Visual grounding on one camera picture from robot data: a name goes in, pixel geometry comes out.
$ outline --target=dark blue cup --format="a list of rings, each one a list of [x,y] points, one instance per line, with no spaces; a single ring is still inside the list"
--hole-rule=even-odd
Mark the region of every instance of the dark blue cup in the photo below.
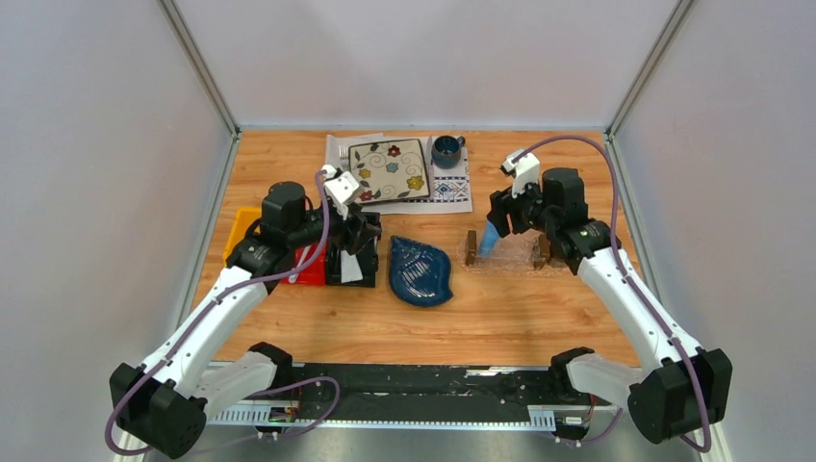
[[[462,159],[462,147],[465,145],[465,137],[449,137],[444,135],[434,141],[431,150],[431,158],[435,166],[439,168],[454,168]]]

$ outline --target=wooden table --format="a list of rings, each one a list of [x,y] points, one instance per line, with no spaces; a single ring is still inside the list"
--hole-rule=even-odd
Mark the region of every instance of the wooden table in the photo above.
[[[322,165],[326,134],[362,132],[248,131],[243,133],[232,176],[196,294],[196,304],[223,267],[222,251],[239,207],[259,207],[268,187],[297,181],[318,197],[314,172]],[[439,135],[441,131],[388,132]],[[567,273],[553,278],[474,274],[462,268],[457,246],[468,229],[479,234],[489,195],[511,184],[498,169],[512,151],[560,132],[464,132],[471,164],[473,212],[455,215],[384,216],[376,289],[279,285],[217,354],[238,359],[261,341],[285,349],[295,361],[444,365],[548,365],[572,347],[636,365],[628,340],[598,298]],[[596,141],[600,133],[585,132]],[[559,141],[536,151],[542,171],[576,167],[586,185],[590,216],[609,221],[612,194],[602,157],[589,145]],[[451,256],[453,300],[433,309],[399,301],[388,287],[389,239],[398,234],[436,245]],[[634,259],[625,221],[618,235]]]

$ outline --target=floral plate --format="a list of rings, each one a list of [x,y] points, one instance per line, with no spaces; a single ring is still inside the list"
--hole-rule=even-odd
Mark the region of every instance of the floral plate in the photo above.
[[[428,197],[428,173],[420,140],[356,144],[348,148],[351,174],[365,189],[358,202]]]

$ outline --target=blue leaf-shaped plate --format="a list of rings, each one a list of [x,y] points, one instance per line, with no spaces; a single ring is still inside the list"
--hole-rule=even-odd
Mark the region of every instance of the blue leaf-shaped plate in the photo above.
[[[391,237],[388,283],[397,298],[422,308],[445,303],[450,290],[450,259],[433,245]]]

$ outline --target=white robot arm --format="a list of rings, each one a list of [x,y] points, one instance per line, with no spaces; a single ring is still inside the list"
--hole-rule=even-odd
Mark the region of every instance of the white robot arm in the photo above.
[[[119,427],[169,457],[179,457],[192,447],[208,420],[272,386],[278,366],[291,364],[287,353],[261,343],[239,361],[207,371],[246,315],[267,298],[279,279],[296,272],[298,248],[331,240],[353,255],[379,236],[381,229],[371,225],[354,203],[363,190],[357,180],[331,166],[323,171],[320,209],[306,209],[306,193],[299,184],[273,185],[261,218],[235,246],[195,311],[137,368],[123,363],[114,371],[110,386]],[[320,251],[315,250],[311,262]]]
[[[559,139],[580,137],[555,137],[533,148]],[[726,355],[719,349],[706,351],[683,330],[646,288],[609,226],[588,217],[577,170],[553,168],[539,180],[539,162],[531,149],[514,152],[501,165],[514,181],[491,194],[488,221],[502,238],[528,229],[544,233],[550,258],[565,262],[598,295],[631,341],[641,366],[630,368],[589,348],[576,348],[553,357],[550,370],[561,381],[556,388],[564,396],[587,393],[628,409],[653,443],[721,420],[732,371]]]

